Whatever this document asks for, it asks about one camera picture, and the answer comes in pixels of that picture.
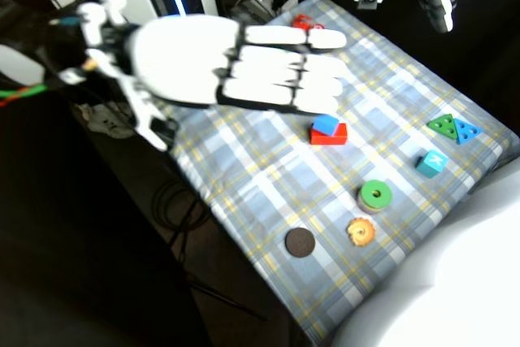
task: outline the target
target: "white robotic hand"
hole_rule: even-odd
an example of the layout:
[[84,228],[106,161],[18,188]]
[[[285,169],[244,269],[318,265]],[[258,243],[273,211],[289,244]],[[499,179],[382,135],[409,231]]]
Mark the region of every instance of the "white robotic hand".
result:
[[[103,0],[102,5],[79,7],[87,55],[99,71],[119,82],[136,116],[136,131],[160,150],[166,150],[167,143],[152,124],[167,119],[153,104],[152,95],[189,106],[224,104],[317,114],[338,108],[335,96],[342,84],[337,78],[345,74],[345,63],[280,46],[332,50],[345,46],[343,33],[243,27],[209,15],[170,15],[129,28],[118,15],[123,6],[121,0]],[[107,21],[112,30],[108,35],[102,30]]]

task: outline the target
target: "blue block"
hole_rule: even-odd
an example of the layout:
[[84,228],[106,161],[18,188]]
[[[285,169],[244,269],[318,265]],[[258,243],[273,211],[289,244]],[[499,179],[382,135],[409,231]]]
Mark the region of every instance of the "blue block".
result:
[[435,175],[441,173],[442,170],[444,170],[444,167],[446,167],[447,163],[448,158],[446,156],[431,150],[424,158],[421,159],[416,168],[417,171],[421,172],[428,178],[433,178]]
[[454,119],[453,122],[455,122],[455,128],[457,128],[457,143],[459,145],[474,139],[480,133],[482,133],[481,128],[478,128],[472,124],[468,124],[467,122],[461,121],[459,119]]
[[337,118],[322,114],[316,117],[312,125],[312,129],[328,136],[334,136],[334,133],[336,133],[339,124],[340,121]]

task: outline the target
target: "plaid tablecloth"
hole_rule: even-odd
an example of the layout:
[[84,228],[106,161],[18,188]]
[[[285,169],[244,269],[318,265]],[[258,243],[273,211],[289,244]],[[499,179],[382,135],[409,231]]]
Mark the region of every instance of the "plaid tablecloth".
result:
[[[344,146],[312,146],[312,117],[219,106],[209,110],[162,104],[180,122],[172,157],[288,307],[319,343],[394,269],[488,171],[518,153],[519,139],[470,99],[330,0],[306,0],[272,23],[307,14],[344,32],[335,56],[349,74],[337,116]],[[439,115],[476,124],[483,134],[464,145],[427,128]],[[428,150],[449,157],[433,179],[414,166]],[[393,202],[368,216],[356,205],[359,187],[385,181]],[[375,240],[351,244],[349,221],[370,219]],[[289,229],[305,227],[314,252],[292,257]]]

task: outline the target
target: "green cable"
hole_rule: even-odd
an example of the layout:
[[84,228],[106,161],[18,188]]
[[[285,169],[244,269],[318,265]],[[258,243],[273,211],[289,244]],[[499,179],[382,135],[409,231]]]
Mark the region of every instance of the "green cable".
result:
[[[19,97],[20,98],[27,98],[27,97],[31,97],[32,95],[37,95],[39,93],[43,93],[47,90],[47,86],[46,85],[35,85],[34,87],[31,87],[30,89],[28,89],[27,91],[24,91],[22,92]],[[0,98],[8,98],[12,95],[16,95],[18,93],[18,91],[14,90],[14,91],[3,91],[3,90],[0,90]]]

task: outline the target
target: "dark floor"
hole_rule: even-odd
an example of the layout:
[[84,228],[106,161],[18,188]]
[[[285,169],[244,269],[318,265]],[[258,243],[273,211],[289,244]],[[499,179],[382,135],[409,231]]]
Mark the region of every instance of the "dark floor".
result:
[[[89,132],[89,135],[146,218],[168,240],[171,233],[158,227],[150,212],[155,190],[171,178],[164,156],[139,137],[114,140],[98,133]],[[175,210],[182,206],[171,205],[171,208]],[[309,344],[283,304],[213,218],[198,230],[190,232],[185,269],[268,318],[266,322],[260,321],[204,294],[193,292],[216,347]]]

